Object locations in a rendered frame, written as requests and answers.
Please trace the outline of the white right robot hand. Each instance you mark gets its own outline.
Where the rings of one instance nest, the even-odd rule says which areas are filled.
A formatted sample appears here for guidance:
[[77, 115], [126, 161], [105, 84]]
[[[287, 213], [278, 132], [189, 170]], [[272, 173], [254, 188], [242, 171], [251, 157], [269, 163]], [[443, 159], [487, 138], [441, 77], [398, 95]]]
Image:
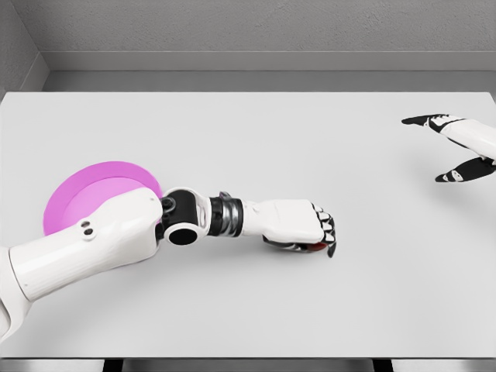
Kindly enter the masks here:
[[496, 128], [475, 119], [450, 114], [419, 115], [402, 119], [402, 124], [428, 127], [450, 142], [476, 153], [452, 170], [435, 178], [437, 183], [463, 183], [496, 172]]

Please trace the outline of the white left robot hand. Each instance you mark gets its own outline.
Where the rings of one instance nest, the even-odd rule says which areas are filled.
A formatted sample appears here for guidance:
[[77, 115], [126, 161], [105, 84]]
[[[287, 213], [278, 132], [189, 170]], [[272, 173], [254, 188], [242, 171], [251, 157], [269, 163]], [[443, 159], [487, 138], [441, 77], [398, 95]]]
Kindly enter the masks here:
[[313, 253], [308, 244], [326, 243], [328, 257], [336, 252], [333, 217], [307, 199], [279, 199], [260, 205], [263, 241], [284, 250]]

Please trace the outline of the pink round plate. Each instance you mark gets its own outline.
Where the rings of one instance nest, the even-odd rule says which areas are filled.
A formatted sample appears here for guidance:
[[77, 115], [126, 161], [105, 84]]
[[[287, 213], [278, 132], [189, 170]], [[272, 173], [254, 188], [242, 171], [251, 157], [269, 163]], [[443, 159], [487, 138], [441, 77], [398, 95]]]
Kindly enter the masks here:
[[157, 179], [139, 165], [107, 161], [85, 167], [62, 182], [50, 196], [43, 213], [43, 233], [48, 236], [73, 226], [117, 195], [149, 188], [157, 197]]

